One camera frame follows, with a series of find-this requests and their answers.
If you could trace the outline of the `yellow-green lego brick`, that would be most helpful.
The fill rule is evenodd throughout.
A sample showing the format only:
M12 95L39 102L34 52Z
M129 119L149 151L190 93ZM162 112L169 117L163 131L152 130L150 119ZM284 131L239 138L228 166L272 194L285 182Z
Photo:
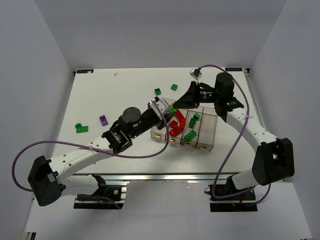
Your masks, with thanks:
M179 110L179 108L175 108L175 107L171 107L170 109L169 109L169 114L175 114L177 111Z

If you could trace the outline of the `small red lego brick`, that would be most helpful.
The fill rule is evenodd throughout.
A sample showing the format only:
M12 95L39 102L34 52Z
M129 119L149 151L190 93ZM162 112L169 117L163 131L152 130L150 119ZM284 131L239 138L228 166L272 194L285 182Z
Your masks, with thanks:
M172 121L170 122L170 127L171 127L171 128L176 128L178 125L179 125L178 122L175 121L175 120L172 120Z

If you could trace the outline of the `large red lego brick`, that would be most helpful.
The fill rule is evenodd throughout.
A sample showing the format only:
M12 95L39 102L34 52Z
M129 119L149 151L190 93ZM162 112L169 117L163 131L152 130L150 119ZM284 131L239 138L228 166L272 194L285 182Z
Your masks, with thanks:
M183 130L185 128L185 125L186 125L186 118L184 117L184 115L181 113L180 110L178 110L176 113L175 113L175 118L178 120L179 122L179 128L181 130Z

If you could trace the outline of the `red rounded lego brick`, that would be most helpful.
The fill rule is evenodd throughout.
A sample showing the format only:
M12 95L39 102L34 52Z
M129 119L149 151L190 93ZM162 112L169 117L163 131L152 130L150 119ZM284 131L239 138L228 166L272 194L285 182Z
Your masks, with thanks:
M183 130L179 126L177 126L177 127L173 128L173 129L171 129L169 131L169 134L170 134L170 136L175 137L175 136L179 135L182 131Z

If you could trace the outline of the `green number one lego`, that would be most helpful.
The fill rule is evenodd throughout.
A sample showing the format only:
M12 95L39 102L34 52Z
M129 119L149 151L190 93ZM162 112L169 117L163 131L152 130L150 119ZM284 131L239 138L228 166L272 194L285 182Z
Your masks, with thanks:
M196 120L199 120L200 117L201 117L201 115L200 115L199 113L195 113L195 114L193 115L193 118L196 119Z

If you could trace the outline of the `small green lego brick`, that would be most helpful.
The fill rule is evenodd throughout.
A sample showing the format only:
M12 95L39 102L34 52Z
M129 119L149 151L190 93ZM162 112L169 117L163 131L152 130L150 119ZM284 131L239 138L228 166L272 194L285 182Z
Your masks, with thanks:
M170 89L173 90L173 91L176 91L178 89L178 85L172 84Z

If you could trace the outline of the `small purple lego brick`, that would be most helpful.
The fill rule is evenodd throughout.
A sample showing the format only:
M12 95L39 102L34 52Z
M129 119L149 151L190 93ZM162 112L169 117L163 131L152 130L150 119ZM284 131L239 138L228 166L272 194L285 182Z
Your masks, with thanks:
M99 120L102 126L107 126L109 124L105 115L99 116Z

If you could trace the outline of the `green L-shaped lego plate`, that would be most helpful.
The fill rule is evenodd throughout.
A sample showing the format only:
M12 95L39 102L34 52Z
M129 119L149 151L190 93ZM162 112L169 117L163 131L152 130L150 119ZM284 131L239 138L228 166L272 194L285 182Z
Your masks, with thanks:
M82 125L81 123L77 123L75 125L75 130L77 134L87 133L89 131L88 125Z

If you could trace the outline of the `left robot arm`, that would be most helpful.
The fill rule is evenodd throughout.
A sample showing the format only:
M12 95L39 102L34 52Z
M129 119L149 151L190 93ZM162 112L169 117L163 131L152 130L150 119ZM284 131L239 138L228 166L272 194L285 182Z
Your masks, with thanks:
M110 129L87 146L50 159L36 158L28 175L28 183L39 206L48 206L62 196L81 195L93 198L119 201L113 190L97 173L77 175L76 173L96 162L124 152L132 146L132 140L156 127L161 130L174 113L168 111L163 117L156 109L149 107L141 112L136 107L127 108Z

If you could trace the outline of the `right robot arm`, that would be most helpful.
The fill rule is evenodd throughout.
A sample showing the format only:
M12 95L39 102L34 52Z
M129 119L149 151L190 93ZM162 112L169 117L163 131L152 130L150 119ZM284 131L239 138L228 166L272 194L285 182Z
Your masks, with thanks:
M214 199L230 199L251 191L256 186L269 186L295 174L293 143L267 131L250 117L250 107L234 96L237 84L227 72L216 75L214 86L199 82L200 68L190 72L194 78L187 92L174 103L179 109L195 109L201 103L212 103L218 117L238 131L236 141L244 138L255 152L252 167L229 176L224 190L217 192L213 186Z

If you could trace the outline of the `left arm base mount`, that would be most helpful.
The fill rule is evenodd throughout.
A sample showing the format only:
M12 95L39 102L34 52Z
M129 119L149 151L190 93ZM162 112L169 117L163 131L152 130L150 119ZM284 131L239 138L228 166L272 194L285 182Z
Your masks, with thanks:
M97 189L92 194L75 197L74 209L83 210L121 210L127 192L126 183L106 182L99 174L93 174Z

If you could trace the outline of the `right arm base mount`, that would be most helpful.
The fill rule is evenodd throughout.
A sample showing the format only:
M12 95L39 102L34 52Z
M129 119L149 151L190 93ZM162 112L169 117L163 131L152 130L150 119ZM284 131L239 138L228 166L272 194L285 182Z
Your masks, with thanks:
M218 199L212 195L213 185L208 185L204 193L209 196L211 213L257 212L256 195L253 190L241 195Z

